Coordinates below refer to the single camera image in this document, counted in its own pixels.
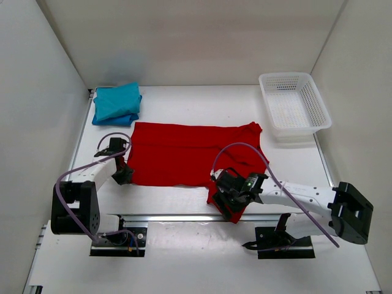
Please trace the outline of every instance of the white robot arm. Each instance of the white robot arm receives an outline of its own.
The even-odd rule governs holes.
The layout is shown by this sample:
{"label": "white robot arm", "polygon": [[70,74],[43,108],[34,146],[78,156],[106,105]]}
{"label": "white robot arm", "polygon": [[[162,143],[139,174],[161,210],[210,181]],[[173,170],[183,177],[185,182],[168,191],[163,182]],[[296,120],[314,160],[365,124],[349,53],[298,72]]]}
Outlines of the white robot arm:
{"label": "white robot arm", "polygon": [[[297,208],[276,182],[264,174],[251,173],[243,178],[228,168],[216,171],[212,178],[218,190],[213,204],[228,221],[238,219],[251,202]],[[343,182],[336,188],[280,183],[330,235],[355,244],[367,243],[373,206],[354,186]],[[323,234],[305,214],[283,214],[276,230],[295,239]]]}

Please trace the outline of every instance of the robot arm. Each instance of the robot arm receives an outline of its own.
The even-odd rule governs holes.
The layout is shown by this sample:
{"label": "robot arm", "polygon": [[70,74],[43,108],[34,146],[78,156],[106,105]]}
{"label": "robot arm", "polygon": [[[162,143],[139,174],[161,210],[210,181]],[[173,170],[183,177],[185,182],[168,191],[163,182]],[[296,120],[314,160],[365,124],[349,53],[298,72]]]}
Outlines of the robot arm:
{"label": "robot arm", "polygon": [[[122,138],[111,138],[109,147],[94,155],[96,161],[125,150],[126,141]],[[67,204],[78,202],[78,208],[72,208],[77,219],[95,235],[102,222],[99,212],[97,191],[112,177],[119,185],[129,184],[132,179],[131,170],[123,156],[116,156],[92,167],[82,170],[72,181],[61,181],[61,195]],[[82,229],[72,219],[59,200],[55,187],[51,208],[51,230],[54,234],[83,234]]]}
{"label": "robot arm", "polygon": [[[228,221],[238,219],[251,202],[297,208],[273,179],[264,174],[251,173],[243,178],[228,168],[218,170],[212,178],[218,190],[213,203]],[[335,188],[293,183],[282,185],[328,233],[351,243],[367,243],[373,206],[353,185],[343,182]],[[283,214],[276,230],[285,231],[294,238],[321,234],[304,214]]]}

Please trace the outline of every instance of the black mounting bracket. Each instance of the black mounting bracket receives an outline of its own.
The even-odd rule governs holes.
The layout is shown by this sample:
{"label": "black mounting bracket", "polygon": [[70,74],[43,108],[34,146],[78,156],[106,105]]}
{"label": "black mounting bracket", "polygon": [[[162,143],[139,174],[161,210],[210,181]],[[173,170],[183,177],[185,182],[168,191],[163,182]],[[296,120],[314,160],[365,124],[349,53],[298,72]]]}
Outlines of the black mounting bracket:
{"label": "black mounting bracket", "polygon": [[[96,184],[90,181],[61,182],[60,191],[68,204],[79,201],[79,208],[71,208],[71,210],[90,233],[95,235],[100,221]],[[50,228],[56,235],[84,234],[61,204],[55,188],[53,188],[51,203]]]}
{"label": "black mounting bracket", "polygon": [[373,205],[353,185],[340,182],[331,209],[332,221],[329,223],[336,234],[354,244],[368,242]]}

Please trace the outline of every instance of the plastic basket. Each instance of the plastic basket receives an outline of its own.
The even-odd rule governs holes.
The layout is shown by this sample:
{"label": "plastic basket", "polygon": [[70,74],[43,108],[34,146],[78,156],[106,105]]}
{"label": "plastic basket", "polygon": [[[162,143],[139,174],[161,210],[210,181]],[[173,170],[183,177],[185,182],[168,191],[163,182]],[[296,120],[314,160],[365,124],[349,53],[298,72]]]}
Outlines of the plastic basket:
{"label": "plastic basket", "polygon": [[265,73],[258,81],[276,138],[306,137],[331,126],[331,118],[308,73]]}

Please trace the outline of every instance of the white enclosure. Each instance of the white enclosure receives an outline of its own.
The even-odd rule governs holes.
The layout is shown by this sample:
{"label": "white enclosure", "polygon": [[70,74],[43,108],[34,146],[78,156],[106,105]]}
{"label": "white enclosure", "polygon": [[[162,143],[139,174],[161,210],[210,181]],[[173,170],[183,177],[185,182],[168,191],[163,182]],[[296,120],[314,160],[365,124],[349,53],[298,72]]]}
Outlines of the white enclosure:
{"label": "white enclosure", "polygon": [[[96,140],[115,130],[91,125],[94,106],[87,89],[131,81],[164,86],[141,87],[141,121],[217,126],[256,121],[264,129],[261,146],[283,180],[327,186],[332,175],[335,185],[351,182],[374,205],[366,247],[341,243],[341,251],[332,252],[325,238],[316,237],[315,260],[268,261],[264,267],[243,251],[218,253],[234,252],[244,237],[251,238],[254,228],[245,222],[240,227],[209,224],[210,235],[205,232],[198,241],[187,233],[199,232],[197,224],[168,229],[150,222],[155,235],[147,262],[137,261],[141,268],[132,276],[136,289],[392,293],[392,198],[387,185],[392,175],[391,15],[390,0],[0,0],[0,293],[24,289],[40,228],[50,218],[58,175],[73,164],[90,162]],[[257,80],[270,72],[311,74],[331,128],[301,146],[277,144]],[[100,192],[106,213],[216,214],[205,205],[203,188],[126,188],[108,181]],[[296,211],[253,204],[247,215]],[[173,246],[166,247],[165,230],[179,232]],[[230,230],[242,233],[235,237]],[[43,293],[97,293],[102,286],[126,291],[134,269],[130,261],[91,259],[88,242],[76,236],[55,238],[47,230],[28,286],[45,284]],[[192,247],[195,242],[207,243],[211,255]],[[70,250],[69,258],[56,248]],[[189,248],[193,253],[187,255]],[[156,268],[154,258],[161,261]],[[193,274],[183,271],[189,267],[186,261],[195,263]],[[105,266],[110,270],[102,274]],[[205,279],[175,287],[170,268],[183,279]],[[225,287],[216,286],[208,278],[215,270],[222,283],[229,279],[227,273],[245,284],[239,287],[233,279]],[[158,282],[163,279],[161,287],[144,288],[150,282],[147,273]],[[206,280],[210,284],[198,288]]]}
{"label": "white enclosure", "polygon": [[309,73],[344,1],[38,2],[93,88],[257,85],[267,72]]}
{"label": "white enclosure", "polygon": [[88,92],[34,1],[0,1],[0,292],[21,293]]}

